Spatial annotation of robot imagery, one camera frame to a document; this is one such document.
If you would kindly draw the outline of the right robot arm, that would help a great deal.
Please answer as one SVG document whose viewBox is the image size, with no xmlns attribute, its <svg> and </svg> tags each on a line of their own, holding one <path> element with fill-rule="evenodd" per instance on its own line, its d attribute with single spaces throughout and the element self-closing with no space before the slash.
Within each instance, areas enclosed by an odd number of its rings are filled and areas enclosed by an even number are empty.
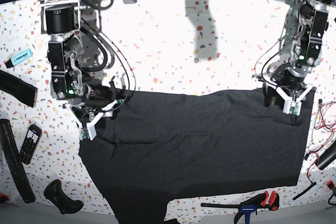
<svg viewBox="0 0 336 224">
<path fill-rule="evenodd" d="M 39 0 L 41 3 L 41 33 L 50 36 L 47 58 L 51 64 L 51 95 L 64 101 L 73 113 L 81 140 L 97 136 L 96 124 L 111 117 L 113 110 L 124 101 L 117 98 L 114 80 L 108 86 L 92 83 L 91 73 L 102 71 L 108 63 L 105 40 L 95 31 L 81 25 L 81 4 L 100 9 L 84 0 Z M 103 61 L 93 67 L 82 67 L 83 54 L 80 33 L 86 35 L 102 52 Z"/>
</svg>

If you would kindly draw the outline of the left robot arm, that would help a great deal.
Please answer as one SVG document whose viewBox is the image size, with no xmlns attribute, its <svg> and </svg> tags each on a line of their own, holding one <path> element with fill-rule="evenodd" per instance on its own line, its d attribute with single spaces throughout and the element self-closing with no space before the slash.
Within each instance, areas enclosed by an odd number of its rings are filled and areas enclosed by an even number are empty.
<svg viewBox="0 0 336 224">
<path fill-rule="evenodd" d="M 299 116 L 302 102 L 313 89 L 305 84 L 306 76 L 321 62 L 323 35 L 328 29 L 332 0 L 302 0 L 297 11 L 295 32 L 275 55 L 255 75 L 266 88 L 273 89 L 283 99 L 283 113 Z"/>
</svg>

